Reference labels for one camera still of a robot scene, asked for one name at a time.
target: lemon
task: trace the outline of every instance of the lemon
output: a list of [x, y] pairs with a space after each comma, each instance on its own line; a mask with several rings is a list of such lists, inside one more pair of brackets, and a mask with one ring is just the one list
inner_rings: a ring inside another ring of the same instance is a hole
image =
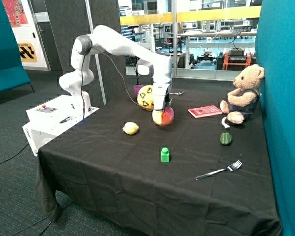
[[139, 127], [138, 127], [138, 125], [137, 125], [136, 123], [134, 123], [134, 122], [127, 122], [126, 124], [124, 124], [123, 131], [124, 131], [126, 134], [133, 135], [133, 134], [135, 134], [138, 130], [139, 130]]

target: green pepper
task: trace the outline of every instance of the green pepper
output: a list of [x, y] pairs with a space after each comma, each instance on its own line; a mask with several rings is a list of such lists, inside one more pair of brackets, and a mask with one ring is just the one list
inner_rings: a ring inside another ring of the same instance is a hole
[[223, 145], [229, 145], [232, 141], [232, 136], [228, 132], [223, 133], [221, 135], [220, 141], [221, 141], [221, 144]]

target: black tablecloth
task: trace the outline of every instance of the black tablecloth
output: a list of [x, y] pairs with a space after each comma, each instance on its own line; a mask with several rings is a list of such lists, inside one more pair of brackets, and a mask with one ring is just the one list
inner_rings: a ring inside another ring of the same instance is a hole
[[[53, 221], [61, 215], [55, 191], [125, 227], [158, 236], [279, 235], [266, 139], [258, 106], [250, 120], [226, 130], [225, 115], [194, 118], [189, 108], [218, 106], [228, 91], [174, 96], [172, 125], [127, 95], [110, 102], [38, 153], [36, 198]], [[140, 130], [126, 135], [126, 122]], [[221, 145], [230, 132], [230, 146]], [[168, 147], [170, 163], [160, 161]], [[231, 173], [195, 180], [240, 160]]]

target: teal wall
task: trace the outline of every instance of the teal wall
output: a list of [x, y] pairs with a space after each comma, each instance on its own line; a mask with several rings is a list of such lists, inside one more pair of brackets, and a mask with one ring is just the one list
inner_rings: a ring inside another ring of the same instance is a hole
[[295, 0], [264, 0], [256, 39], [261, 105], [283, 235], [295, 236]]
[[0, 92], [29, 83], [18, 44], [0, 0]]

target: red book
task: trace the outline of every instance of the red book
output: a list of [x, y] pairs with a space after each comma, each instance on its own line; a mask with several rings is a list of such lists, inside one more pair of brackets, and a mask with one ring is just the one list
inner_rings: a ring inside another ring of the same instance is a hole
[[223, 113], [219, 108], [217, 108], [214, 105], [188, 109], [188, 112], [190, 112], [191, 115], [193, 115], [195, 118], [208, 117]]

